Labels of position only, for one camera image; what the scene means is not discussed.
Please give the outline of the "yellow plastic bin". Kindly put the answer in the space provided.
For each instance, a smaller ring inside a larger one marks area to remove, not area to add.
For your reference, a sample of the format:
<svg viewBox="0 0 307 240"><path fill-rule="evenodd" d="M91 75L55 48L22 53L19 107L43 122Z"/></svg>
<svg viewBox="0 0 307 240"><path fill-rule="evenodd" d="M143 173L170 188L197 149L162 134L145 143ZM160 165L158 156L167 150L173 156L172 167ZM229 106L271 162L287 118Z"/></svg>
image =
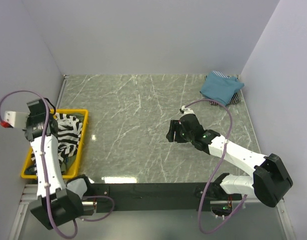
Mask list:
<svg viewBox="0 0 307 240"><path fill-rule="evenodd" d="M62 178L69 180L78 175L84 140L87 132L87 109L57 109L58 160Z"/></svg>

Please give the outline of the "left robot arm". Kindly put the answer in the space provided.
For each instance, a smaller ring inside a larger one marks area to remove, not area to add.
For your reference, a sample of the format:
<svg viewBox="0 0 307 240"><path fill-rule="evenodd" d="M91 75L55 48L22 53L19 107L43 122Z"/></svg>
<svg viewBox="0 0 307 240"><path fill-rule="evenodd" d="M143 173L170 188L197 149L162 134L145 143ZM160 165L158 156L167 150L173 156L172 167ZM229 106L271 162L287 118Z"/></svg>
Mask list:
<svg viewBox="0 0 307 240"><path fill-rule="evenodd" d="M27 103L29 115L24 135L32 148L37 173L37 200L29 204L32 215L48 230L81 217L94 189L85 175L65 184L58 158L58 124L47 101Z"/></svg>

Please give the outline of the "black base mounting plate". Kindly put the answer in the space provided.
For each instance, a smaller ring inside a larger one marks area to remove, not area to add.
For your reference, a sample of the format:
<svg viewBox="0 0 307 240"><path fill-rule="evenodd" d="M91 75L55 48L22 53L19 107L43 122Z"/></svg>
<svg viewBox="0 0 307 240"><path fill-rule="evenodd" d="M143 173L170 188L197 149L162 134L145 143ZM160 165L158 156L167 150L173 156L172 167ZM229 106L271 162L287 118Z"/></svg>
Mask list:
<svg viewBox="0 0 307 240"><path fill-rule="evenodd" d="M198 210L203 182L92 183L83 199L84 214L114 211Z"/></svg>

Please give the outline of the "teal ribbed tank top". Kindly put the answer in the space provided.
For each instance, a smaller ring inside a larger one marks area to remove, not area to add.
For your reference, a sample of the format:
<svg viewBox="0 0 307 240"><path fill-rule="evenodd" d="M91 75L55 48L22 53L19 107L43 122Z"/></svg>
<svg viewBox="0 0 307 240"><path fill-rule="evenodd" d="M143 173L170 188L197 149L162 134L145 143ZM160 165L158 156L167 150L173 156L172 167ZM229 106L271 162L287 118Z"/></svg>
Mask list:
<svg viewBox="0 0 307 240"><path fill-rule="evenodd" d="M213 74L213 71L205 76L205 81L200 89L200 93L205 97L209 97L216 92L233 92L239 93L245 86L236 76L223 78Z"/></svg>

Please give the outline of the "blue white striped folded garment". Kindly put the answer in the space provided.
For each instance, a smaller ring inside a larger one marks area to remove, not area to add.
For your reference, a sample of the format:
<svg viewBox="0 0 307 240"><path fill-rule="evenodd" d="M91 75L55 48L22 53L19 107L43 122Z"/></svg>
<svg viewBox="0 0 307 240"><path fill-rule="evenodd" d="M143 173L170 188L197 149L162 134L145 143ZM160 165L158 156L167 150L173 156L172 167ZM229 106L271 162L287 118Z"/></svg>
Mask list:
<svg viewBox="0 0 307 240"><path fill-rule="evenodd" d="M220 71L215 71L215 70L213 70L212 73L215 74L215 75L218 76L218 77L221 77L221 78L226 78L226 79L227 79L227 78L230 78L229 75L226 75L226 74L224 74L224 73L222 73L222 72L220 72Z"/></svg>

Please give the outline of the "dark striped folded garment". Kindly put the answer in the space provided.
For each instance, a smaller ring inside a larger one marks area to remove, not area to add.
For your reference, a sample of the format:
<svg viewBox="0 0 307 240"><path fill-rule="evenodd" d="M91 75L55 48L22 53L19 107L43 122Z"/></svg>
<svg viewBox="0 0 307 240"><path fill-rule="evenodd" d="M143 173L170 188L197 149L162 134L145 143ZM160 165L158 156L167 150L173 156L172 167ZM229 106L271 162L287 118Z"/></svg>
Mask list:
<svg viewBox="0 0 307 240"><path fill-rule="evenodd" d="M211 96L207 97L208 99L211 99L210 104L212 106L217 106L218 104L227 106L227 105L234 105L238 104L241 99L239 94L233 93L231 91L220 91L213 93Z"/></svg>

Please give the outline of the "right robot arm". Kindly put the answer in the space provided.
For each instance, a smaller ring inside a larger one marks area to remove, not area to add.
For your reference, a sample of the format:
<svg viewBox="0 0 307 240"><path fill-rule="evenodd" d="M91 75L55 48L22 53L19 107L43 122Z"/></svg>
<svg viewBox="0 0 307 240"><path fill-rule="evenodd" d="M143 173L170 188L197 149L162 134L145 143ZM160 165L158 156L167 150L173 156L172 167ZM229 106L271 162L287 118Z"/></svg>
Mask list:
<svg viewBox="0 0 307 240"><path fill-rule="evenodd" d="M197 150L243 170L245 176L223 173L213 183L213 195L220 200L228 195L255 196L264 205L274 208L293 186L293 181L281 158L253 152L231 141L220 133L204 129L193 113L171 120L166 139L169 142L191 143Z"/></svg>

